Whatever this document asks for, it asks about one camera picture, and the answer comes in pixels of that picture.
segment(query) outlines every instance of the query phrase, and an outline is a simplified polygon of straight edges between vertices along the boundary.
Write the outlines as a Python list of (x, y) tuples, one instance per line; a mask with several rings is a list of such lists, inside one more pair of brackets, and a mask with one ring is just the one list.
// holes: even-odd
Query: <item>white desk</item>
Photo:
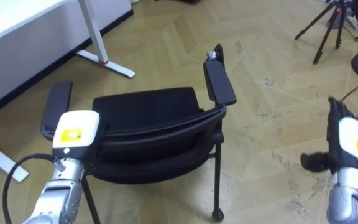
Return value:
[[(0, 0), (0, 38), (69, 1), (74, 0)], [(135, 72), (108, 59), (91, 1), (77, 1), (80, 4), (92, 43), (95, 46), (96, 55), (85, 50), (81, 50), (77, 54), (112, 71), (132, 78)], [(12, 159), (0, 151), (0, 168), (2, 170), (9, 172), (14, 164), (15, 162)], [(29, 173), (26, 170), (19, 167), (15, 171), (13, 178), (18, 182), (22, 182), (28, 175)]]

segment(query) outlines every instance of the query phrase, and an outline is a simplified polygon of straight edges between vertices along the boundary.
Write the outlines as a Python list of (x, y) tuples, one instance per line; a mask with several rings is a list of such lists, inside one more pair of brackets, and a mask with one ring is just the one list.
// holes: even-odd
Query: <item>chair leg foot cap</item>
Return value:
[(217, 211), (212, 212), (212, 217), (215, 219), (215, 221), (220, 222), (224, 219), (224, 214), (221, 209), (218, 209)]

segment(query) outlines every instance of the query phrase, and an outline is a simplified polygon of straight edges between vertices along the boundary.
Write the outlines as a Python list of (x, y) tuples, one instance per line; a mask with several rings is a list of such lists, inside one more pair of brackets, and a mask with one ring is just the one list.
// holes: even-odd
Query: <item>wooden floor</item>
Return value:
[[(350, 60), (358, 44), (336, 32), (312, 65), (325, 32), (326, 16), (299, 41), (296, 34), (323, 8), (317, 0), (141, 0), (131, 17), (104, 36), (111, 59), (137, 72), (133, 79), (73, 58), (0, 110), (0, 149), (15, 160), (51, 152), (39, 133), (49, 88), (73, 80), (71, 109), (90, 109), (97, 96), (192, 86), (203, 108), (212, 107), (202, 62), (217, 43), (237, 95), (224, 119), (221, 208), (224, 223), (326, 223), (331, 178), (300, 167), (302, 152), (326, 151), (328, 96), (341, 98), (358, 85)], [(346, 100), (358, 114), (358, 91)], [(29, 178), (12, 183), (9, 208), (22, 223), (51, 175), (47, 162), (24, 164)], [(113, 185), (89, 178), (102, 223), (213, 223), (213, 161), (168, 182)], [(4, 223), (0, 171), (0, 223)], [(85, 199), (77, 223), (92, 223)]]

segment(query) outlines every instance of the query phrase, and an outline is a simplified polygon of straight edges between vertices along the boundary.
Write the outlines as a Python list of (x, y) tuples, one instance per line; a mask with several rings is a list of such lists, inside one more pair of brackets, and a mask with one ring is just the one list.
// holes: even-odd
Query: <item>chair armrest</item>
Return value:
[(205, 61), (204, 76), (210, 100), (226, 106), (236, 103), (233, 87), (220, 61)]
[(41, 121), (41, 134), (48, 140), (53, 139), (61, 115), (68, 111), (72, 88), (73, 82), (60, 81), (49, 91)]

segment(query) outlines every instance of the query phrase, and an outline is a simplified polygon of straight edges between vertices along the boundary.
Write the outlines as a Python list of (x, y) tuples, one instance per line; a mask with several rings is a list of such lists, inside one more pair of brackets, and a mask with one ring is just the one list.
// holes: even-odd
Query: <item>camera tripod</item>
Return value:
[(315, 19), (313, 19), (313, 21), (311, 21), (311, 23), (295, 37), (295, 40), (298, 40), (308, 29), (310, 29), (310, 27), (315, 25), (316, 22), (318, 22), (333, 7), (335, 7), (335, 10), (334, 10), (331, 18), (329, 18), (329, 20), (328, 20), (328, 27), (327, 27), (326, 34), (324, 35), (324, 38), (321, 41), (320, 47), (319, 47), (319, 49), (316, 53), (316, 56), (314, 57), (314, 60), (313, 60), (313, 64), (315, 64), (315, 65), (318, 63), (321, 55), (323, 54), (324, 45), (326, 44), (329, 33), (333, 29), (334, 23), (335, 23), (336, 18), (339, 14), (341, 14), (341, 20), (339, 21), (339, 30), (338, 30), (338, 35), (336, 37), (335, 48), (338, 49), (341, 46), (341, 36), (342, 36), (342, 30), (343, 30), (343, 25), (344, 25), (345, 16), (346, 16), (346, 0), (334, 0), (331, 3), (329, 3), (327, 8), (324, 9), (320, 13), (320, 15), (318, 15)]

